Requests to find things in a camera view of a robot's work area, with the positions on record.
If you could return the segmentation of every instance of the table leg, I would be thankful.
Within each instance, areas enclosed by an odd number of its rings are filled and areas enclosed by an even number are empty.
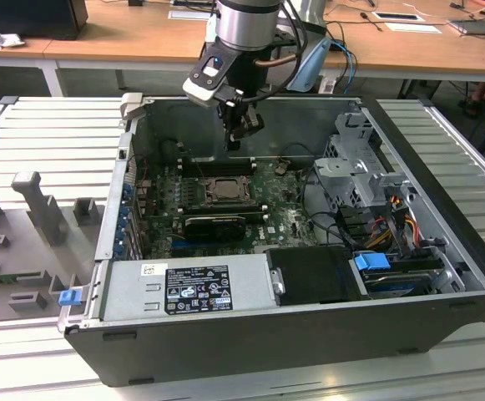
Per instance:
[[[38,67],[42,70],[45,82],[48,85],[49,93],[53,97],[67,96],[61,72],[54,60],[40,60]]]
[[[407,99],[407,96],[409,96],[415,89],[415,86],[417,86],[417,81],[417,79],[404,79],[397,99]]]
[[[115,70],[116,73],[116,82],[118,83],[118,89],[126,90],[127,86],[125,85],[125,78],[124,78],[124,71],[121,69]]]

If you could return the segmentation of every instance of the sticker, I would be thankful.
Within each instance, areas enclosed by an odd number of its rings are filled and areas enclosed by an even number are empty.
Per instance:
[[[163,276],[168,263],[149,263],[142,265],[142,276]]]
[[[164,272],[166,275],[164,310],[169,315],[233,309],[227,266],[165,268]]]

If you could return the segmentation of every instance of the blue cable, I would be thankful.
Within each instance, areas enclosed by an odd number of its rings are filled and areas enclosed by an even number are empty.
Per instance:
[[[350,51],[342,46],[340,43],[333,41],[333,43],[344,52],[344,54],[348,57],[348,63],[350,64],[350,78],[348,79],[348,83],[346,84],[346,87],[344,88],[344,94],[348,93],[348,88],[350,87],[351,81],[353,80],[353,59],[351,58],[351,53]]]

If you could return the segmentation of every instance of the green motherboard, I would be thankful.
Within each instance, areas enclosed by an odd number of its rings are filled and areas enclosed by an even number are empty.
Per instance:
[[[181,203],[184,188],[205,188],[209,177],[183,178],[176,167],[165,167],[150,177],[142,217],[144,255],[148,258],[221,256],[261,253],[270,247],[317,245],[312,224],[300,204],[302,183],[294,170],[276,173],[277,161],[258,161],[252,175],[243,177],[251,201],[266,205],[265,221],[249,222],[245,236],[234,242],[186,241],[181,227],[188,217]]]

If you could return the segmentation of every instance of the black box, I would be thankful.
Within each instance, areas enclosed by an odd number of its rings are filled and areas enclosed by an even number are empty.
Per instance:
[[[88,19],[84,0],[0,0],[0,33],[75,40]]]

